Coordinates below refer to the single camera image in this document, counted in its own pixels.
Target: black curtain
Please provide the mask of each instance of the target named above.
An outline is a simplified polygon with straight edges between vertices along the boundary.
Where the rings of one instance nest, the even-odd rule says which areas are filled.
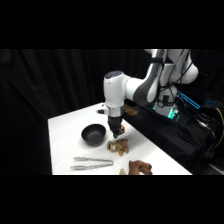
[[[103,78],[122,70],[144,78],[150,55],[139,49],[0,50],[0,172],[51,174],[47,119],[103,102]],[[224,49],[192,50],[224,95]]]

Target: small brown object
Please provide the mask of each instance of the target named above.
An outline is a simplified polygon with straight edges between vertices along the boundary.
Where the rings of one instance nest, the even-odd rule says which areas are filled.
[[[139,172],[145,175],[153,175],[151,172],[152,166],[142,161],[129,162],[129,174],[128,175],[140,175]]]
[[[120,156],[123,156],[124,152],[129,153],[128,140],[121,139],[116,142],[108,142],[107,150],[117,151]]]
[[[125,170],[124,169],[121,169],[121,171],[120,171],[120,174],[119,174],[120,176],[125,176],[125,175],[127,175],[126,173],[125,173]]]

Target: cable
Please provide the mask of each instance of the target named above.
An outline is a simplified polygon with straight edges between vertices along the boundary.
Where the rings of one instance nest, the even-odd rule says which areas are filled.
[[[160,91],[160,92],[163,92],[163,91],[169,89],[170,87],[172,87],[174,84],[177,84],[177,83],[184,77],[184,75],[188,72],[188,70],[191,68],[192,65],[193,65],[193,62],[191,62],[191,64],[188,66],[188,68],[186,69],[186,71],[182,74],[182,76],[181,76],[179,79],[177,79],[174,83],[172,83],[170,86],[166,87],[165,89],[163,89],[163,90]]]
[[[221,144],[221,142],[222,142],[222,140],[223,140],[223,138],[224,138],[224,119],[223,119],[223,116],[222,116],[221,111],[220,111],[218,108],[216,108],[216,110],[219,112],[219,114],[220,114],[220,116],[221,116],[221,119],[222,119],[223,133],[222,133],[222,137],[221,137],[220,141],[218,142],[218,144],[217,144],[217,145],[215,146],[215,148],[213,148],[213,149],[216,149],[216,148]]]

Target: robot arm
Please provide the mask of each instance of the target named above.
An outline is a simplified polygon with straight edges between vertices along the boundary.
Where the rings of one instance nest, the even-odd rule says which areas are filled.
[[[140,106],[145,106],[153,102],[156,98],[158,88],[165,89],[165,86],[170,85],[170,82],[180,78],[182,70],[191,61],[189,60],[190,57],[187,58],[187,52],[189,51],[185,51],[188,49],[184,49],[184,51],[183,49],[145,50],[152,54],[152,60],[144,80],[131,78],[121,71],[110,72],[104,78],[105,108],[97,112],[108,115],[108,124],[114,134],[114,138],[117,138],[124,132],[121,128],[122,115],[124,113],[124,100],[129,99]],[[167,56],[174,62],[173,64],[165,65]],[[195,75],[194,77],[192,76],[191,81],[194,81],[196,77]],[[182,80],[182,83],[190,83],[189,75],[186,75],[185,79],[186,80]],[[167,109],[167,106],[170,107],[171,102],[174,101],[171,96],[177,93],[177,91],[173,89],[174,93],[171,95],[169,91],[170,90],[163,91],[165,95],[162,94],[161,96],[160,94],[159,96],[159,101],[163,102],[165,99],[162,108],[166,110],[170,110],[170,108]],[[165,116],[167,112],[164,112],[164,109],[161,109],[159,104],[157,107],[155,111]]]

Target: green light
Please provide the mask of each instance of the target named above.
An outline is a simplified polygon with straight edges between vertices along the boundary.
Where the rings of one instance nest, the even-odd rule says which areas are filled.
[[[170,110],[168,118],[173,119],[175,117],[175,113],[173,112],[173,108]]]
[[[156,105],[157,105],[157,103],[155,103],[155,105],[154,105],[154,107],[153,107],[153,110],[155,110],[155,108],[156,108]]]

